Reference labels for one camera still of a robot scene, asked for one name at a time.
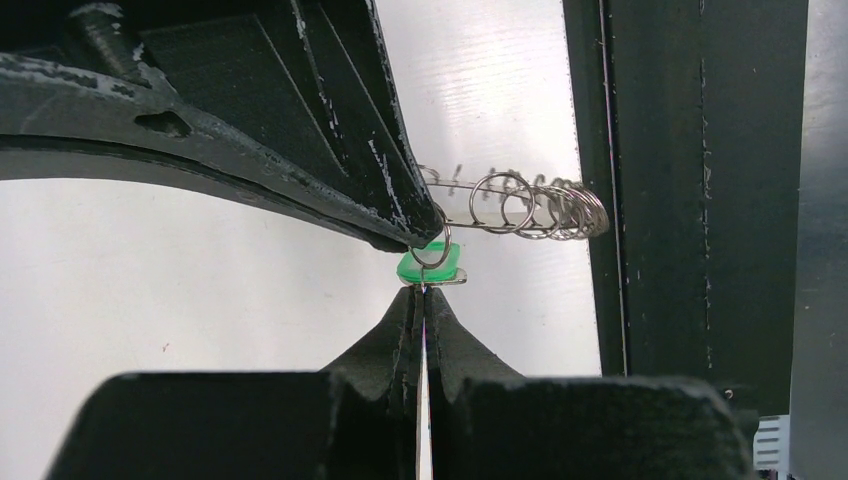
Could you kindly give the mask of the green plastic key tag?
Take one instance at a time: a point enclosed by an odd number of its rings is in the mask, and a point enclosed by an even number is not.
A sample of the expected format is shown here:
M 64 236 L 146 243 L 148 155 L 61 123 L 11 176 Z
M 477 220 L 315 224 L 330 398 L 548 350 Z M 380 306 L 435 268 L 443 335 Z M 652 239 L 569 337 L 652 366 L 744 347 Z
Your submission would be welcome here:
M 434 241 L 423 249 L 405 253 L 396 268 L 396 274 L 406 275 L 417 270 L 433 270 L 435 275 L 449 275 L 459 268 L 461 247 L 457 243 Z

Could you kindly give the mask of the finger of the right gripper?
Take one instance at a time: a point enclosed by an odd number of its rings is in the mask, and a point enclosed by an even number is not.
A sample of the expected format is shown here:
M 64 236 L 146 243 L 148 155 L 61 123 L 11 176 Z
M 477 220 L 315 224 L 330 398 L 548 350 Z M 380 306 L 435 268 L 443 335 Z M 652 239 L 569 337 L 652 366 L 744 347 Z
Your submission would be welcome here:
M 42 59 L 1 57 L 1 176 L 173 187 L 400 252 L 405 233 L 219 118 L 152 87 Z
M 442 231 L 405 131 L 371 1 L 5 1 L 1 57 L 152 87 L 226 122 L 395 220 Z

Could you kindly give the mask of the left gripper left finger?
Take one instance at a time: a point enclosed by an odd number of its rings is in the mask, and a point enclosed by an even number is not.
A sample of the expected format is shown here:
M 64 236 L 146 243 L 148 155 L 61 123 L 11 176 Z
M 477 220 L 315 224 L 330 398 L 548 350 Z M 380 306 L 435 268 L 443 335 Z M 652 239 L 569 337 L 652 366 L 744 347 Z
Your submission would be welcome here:
M 309 372 L 127 372 L 80 408 L 51 479 L 413 479 L 422 293 Z

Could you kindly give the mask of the metal disc with key rings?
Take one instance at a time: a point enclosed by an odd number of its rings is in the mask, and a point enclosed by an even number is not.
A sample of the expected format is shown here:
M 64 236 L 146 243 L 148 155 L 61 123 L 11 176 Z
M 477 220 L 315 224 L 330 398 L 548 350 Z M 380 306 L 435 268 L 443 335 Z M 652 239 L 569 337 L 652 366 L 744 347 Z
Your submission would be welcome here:
M 461 168 L 451 177 L 424 165 L 419 170 L 451 227 L 554 241 L 587 240 L 610 228 L 601 200 L 577 181 L 494 168 L 468 181 L 459 178 Z

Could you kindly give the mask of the silver key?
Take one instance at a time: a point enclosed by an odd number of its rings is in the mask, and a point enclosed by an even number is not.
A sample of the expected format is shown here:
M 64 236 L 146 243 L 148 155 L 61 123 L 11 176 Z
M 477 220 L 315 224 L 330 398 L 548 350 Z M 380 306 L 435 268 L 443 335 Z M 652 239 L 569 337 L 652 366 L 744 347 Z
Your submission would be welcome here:
M 433 270 L 417 270 L 408 272 L 406 275 L 398 275 L 398 278 L 404 285 L 426 288 L 465 284 L 468 280 L 468 274 L 462 268 L 458 268 L 454 273 L 447 276 L 435 275 Z

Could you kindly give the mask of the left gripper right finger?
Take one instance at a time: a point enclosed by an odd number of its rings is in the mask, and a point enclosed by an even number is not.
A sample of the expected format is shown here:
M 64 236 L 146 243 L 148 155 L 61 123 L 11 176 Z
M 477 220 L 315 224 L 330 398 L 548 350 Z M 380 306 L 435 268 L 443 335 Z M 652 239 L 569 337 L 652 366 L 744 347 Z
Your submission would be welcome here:
M 526 377 L 423 296 L 438 479 L 752 479 L 751 441 L 711 385 Z

